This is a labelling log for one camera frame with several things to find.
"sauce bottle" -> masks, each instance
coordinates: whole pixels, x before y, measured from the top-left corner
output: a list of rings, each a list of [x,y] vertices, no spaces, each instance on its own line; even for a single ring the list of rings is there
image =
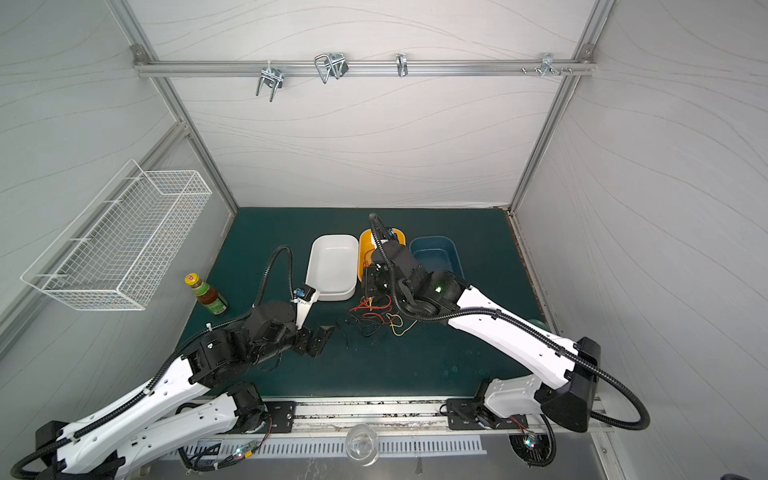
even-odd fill
[[[197,300],[214,315],[221,315],[227,311],[229,304],[219,294],[218,290],[205,283],[196,273],[190,273],[184,277],[184,282],[192,288]]]

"vertical metal post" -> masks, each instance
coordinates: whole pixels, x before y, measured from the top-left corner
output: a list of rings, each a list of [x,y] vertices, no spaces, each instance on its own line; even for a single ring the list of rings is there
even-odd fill
[[[125,33],[125,36],[130,44],[141,45],[144,47],[147,60],[156,61],[157,54],[152,48],[152,45],[147,39],[144,31],[141,29],[141,26],[139,25],[133,10],[131,10],[131,7],[127,4],[127,2],[125,0],[104,1],[107,3],[109,9],[112,10],[112,14],[114,15],[115,20],[118,21],[120,28],[123,30],[123,33]],[[221,171],[216,165],[216,162],[214,162],[214,159],[208,151],[208,148],[200,138],[200,132],[197,131],[197,128],[190,118],[187,109],[184,107],[184,104],[181,103],[181,99],[179,98],[176,89],[167,78],[152,78],[152,81],[157,87],[157,90],[160,92],[162,98],[165,100],[165,104],[168,106],[168,109],[171,111],[171,113],[176,117],[177,120],[183,121],[189,128],[189,138],[190,143],[192,144],[192,148],[200,158],[200,162],[202,162],[204,168],[210,175],[214,185],[216,186],[216,189],[219,191],[221,197],[224,199],[224,202],[227,204],[227,207],[230,209],[230,212],[232,214],[236,214],[239,208],[237,201],[235,200],[234,195],[232,195],[232,191],[227,186],[227,182],[224,180],[224,176],[221,174]]]
[[[594,44],[597,43],[600,32],[603,31],[605,22],[608,19],[608,14],[611,12],[615,0],[596,0],[592,13],[587,20],[587,24],[584,27],[584,31],[581,33],[581,39],[576,44],[574,50],[574,61],[591,61],[591,56],[594,53]],[[560,119],[563,117],[565,108],[568,106],[568,102],[576,90],[578,84],[578,76],[563,77],[560,87],[554,96],[552,106],[549,108],[547,119],[544,122],[544,127],[541,128],[536,139],[536,144],[531,151],[531,156],[528,158],[528,162],[525,164],[523,174],[520,177],[520,182],[515,189],[515,195],[512,197],[512,201],[509,203],[508,210],[512,213],[516,212],[520,207],[520,203],[525,196],[525,191],[528,189],[528,185],[531,183],[533,174],[536,171],[541,158],[544,156],[544,152],[547,150],[549,142],[552,140],[555,128],[558,126]]]

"plastic container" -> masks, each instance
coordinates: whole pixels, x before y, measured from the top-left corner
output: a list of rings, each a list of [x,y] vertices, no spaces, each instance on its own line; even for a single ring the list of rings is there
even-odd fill
[[[458,259],[456,244],[448,237],[435,235],[434,237],[419,237],[411,240],[409,246],[411,254],[428,272],[435,270],[449,270],[464,278],[462,262]]]
[[[357,287],[357,239],[352,235],[323,235],[312,243],[306,284],[320,302],[347,300]]]
[[[379,436],[365,423],[353,426],[344,441],[346,456],[355,465],[367,467],[379,459]]]
[[[406,235],[393,228],[395,235],[397,235],[397,241],[400,245],[406,244]],[[376,250],[376,245],[373,243],[373,235],[371,235],[371,229],[368,229],[360,234],[360,249],[357,253],[357,279],[362,282],[362,269],[371,264],[371,254]]]

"yellow wire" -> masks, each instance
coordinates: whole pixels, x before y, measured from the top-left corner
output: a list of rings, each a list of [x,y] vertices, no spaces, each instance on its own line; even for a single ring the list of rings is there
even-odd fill
[[[400,333],[397,333],[397,330],[395,330],[395,327],[401,328],[401,327],[403,327],[403,325],[405,325],[405,323],[402,321],[402,317],[399,314],[392,315],[391,313],[387,313],[386,317],[387,317],[387,319],[389,319],[389,326],[392,327],[392,333],[394,333],[395,336],[403,336],[403,335],[405,335],[406,332],[408,330],[410,330],[411,328],[413,328],[413,326],[416,324],[416,321],[414,320],[413,323],[411,323],[411,325],[407,329],[403,330]],[[400,319],[400,324],[399,325],[395,325],[395,323],[392,321],[395,317]]]

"white wire basket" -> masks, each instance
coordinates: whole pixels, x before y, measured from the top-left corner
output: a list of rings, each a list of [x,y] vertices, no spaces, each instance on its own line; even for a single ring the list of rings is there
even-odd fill
[[[110,186],[118,193],[102,200]],[[210,193],[195,170],[145,171],[130,161],[22,281],[75,310],[144,310]],[[94,205],[102,208],[88,222]]]

